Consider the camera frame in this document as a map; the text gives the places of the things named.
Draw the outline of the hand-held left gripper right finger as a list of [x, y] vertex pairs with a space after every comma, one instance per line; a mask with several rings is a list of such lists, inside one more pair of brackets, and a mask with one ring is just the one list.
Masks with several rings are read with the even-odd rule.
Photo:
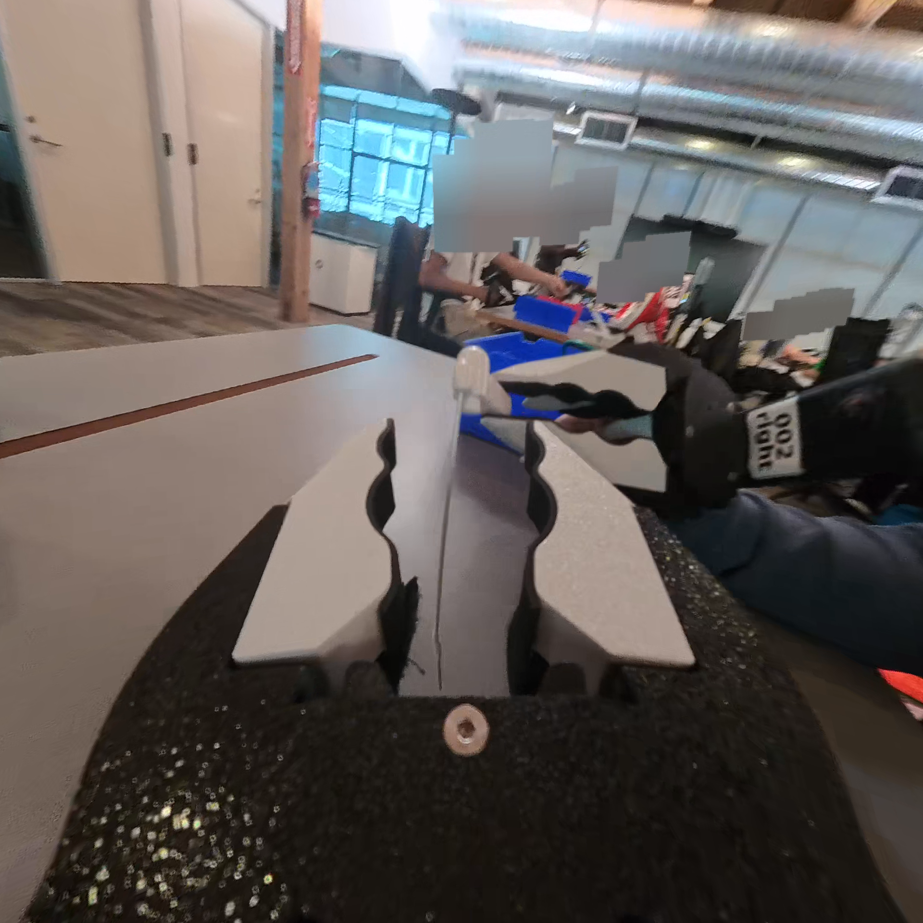
[[527, 423], [528, 546], [507, 631], [509, 688], [610, 688], [624, 667], [695, 655], [629, 500], [546, 423]]

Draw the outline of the wooden desk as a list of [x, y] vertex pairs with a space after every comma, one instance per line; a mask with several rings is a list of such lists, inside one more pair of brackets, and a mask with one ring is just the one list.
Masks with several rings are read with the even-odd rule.
[[550, 329], [541, 325], [522, 321], [516, 317], [507, 317], [495, 311], [479, 308], [473, 311], [472, 317], [482, 326], [500, 332], [520, 332], [533, 340], [546, 339], [559, 344], [565, 344], [571, 337], [567, 331]]

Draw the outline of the blue plastic bin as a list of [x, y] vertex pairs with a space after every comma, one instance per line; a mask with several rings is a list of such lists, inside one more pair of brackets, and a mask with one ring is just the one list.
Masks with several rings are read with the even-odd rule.
[[[519, 331], [505, 332], [491, 336], [468, 340], [465, 346], [480, 348], [489, 359], [492, 373], [499, 372], [516, 364], [543, 361], [548, 359], [590, 352], [592, 347], [577, 340], [557, 342], [547, 338], [531, 339]], [[523, 453], [494, 435], [482, 422], [477, 413], [463, 413], [459, 424], [462, 435], [476, 438], [506, 451]]]

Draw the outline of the person's right forearm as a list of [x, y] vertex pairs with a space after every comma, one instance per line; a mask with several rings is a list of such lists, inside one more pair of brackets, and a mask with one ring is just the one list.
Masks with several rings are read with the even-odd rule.
[[922, 525], [817, 517], [742, 491], [667, 527], [744, 606], [888, 671], [922, 671]]

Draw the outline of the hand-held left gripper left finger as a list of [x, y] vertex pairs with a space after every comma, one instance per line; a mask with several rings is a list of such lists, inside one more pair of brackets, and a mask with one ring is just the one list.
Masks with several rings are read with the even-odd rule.
[[396, 426], [352, 437], [291, 497], [232, 652], [238, 667], [296, 665], [310, 686], [344, 686], [361, 663], [399, 686], [419, 586], [385, 534], [395, 510]]

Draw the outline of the wooden post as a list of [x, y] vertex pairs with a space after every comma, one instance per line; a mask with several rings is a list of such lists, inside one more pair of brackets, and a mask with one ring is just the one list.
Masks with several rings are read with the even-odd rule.
[[316, 160], [322, 1], [288, 1], [283, 58], [280, 300], [283, 319], [307, 323], [313, 222], [301, 214], [299, 177]]

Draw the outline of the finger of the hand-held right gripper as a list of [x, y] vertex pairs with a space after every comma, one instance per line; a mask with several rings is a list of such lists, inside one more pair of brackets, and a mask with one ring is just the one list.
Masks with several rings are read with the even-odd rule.
[[525, 418], [484, 403], [482, 423], [500, 443], [525, 455], [527, 425], [543, 428], [573, 450], [606, 480], [616, 486], [662, 493], [667, 470], [652, 438], [652, 410], [634, 410], [620, 418], [562, 423], [563, 411], [553, 418]]
[[549, 417], [633, 419], [666, 393], [662, 366], [610, 352], [572, 352], [495, 372], [515, 410]]

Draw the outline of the small blue bin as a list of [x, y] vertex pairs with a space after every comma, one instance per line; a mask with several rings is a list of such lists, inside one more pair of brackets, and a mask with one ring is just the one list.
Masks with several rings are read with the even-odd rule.
[[514, 317], [524, 323], [567, 332], [582, 320], [582, 304], [565, 304], [532, 294], [520, 295], [513, 306]]

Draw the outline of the white door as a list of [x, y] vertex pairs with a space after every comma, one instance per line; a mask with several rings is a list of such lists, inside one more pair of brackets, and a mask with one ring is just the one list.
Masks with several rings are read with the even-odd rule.
[[166, 283], [141, 3], [2, 2], [2, 49], [51, 278]]
[[271, 29], [241, 2], [179, 3], [199, 281], [269, 272]]

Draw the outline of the black office chair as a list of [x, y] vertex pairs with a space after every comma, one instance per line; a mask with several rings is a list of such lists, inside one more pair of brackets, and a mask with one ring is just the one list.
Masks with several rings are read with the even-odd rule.
[[373, 330], [454, 359], [462, 347], [445, 334], [444, 327], [438, 327], [438, 319], [443, 316], [442, 303], [453, 295], [419, 283], [429, 237], [429, 228], [415, 225], [403, 216], [395, 219]]

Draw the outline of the black wall screen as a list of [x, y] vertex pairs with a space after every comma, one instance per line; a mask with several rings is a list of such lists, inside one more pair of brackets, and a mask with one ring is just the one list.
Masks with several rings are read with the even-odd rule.
[[682, 232], [690, 232], [686, 272], [696, 271], [701, 260], [708, 258], [713, 261], [711, 274], [698, 294], [698, 315], [726, 321], [766, 249], [765, 245], [739, 237], [736, 228], [679, 215], [665, 214], [657, 222], [633, 215], [617, 249], [616, 259], [621, 258], [626, 244]]

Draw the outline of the silver ventilation duct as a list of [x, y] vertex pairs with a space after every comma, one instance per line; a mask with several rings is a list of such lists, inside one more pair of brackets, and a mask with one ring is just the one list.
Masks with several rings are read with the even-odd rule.
[[786, 17], [652, 2], [433, 2], [429, 17], [470, 44], [594, 62], [876, 83], [921, 78], [919, 34]]
[[617, 112], [807, 146], [905, 161], [921, 160], [921, 117], [744, 87], [686, 85], [645, 71], [566, 67], [467, 55], [453, 75], [495, 93], [583, 110]]

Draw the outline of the duct vent grille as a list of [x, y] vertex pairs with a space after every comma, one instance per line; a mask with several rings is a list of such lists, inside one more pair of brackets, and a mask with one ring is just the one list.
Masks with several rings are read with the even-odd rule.
[[895, 166], [885, 175], [872, 201], [922, 211], [922, 176], [920, 166]]
[[629, 146], [637, 124], [636, 116], [615, 112], [585, 111], [574, 137], [574, 143], [600, 150], [623, 151]]

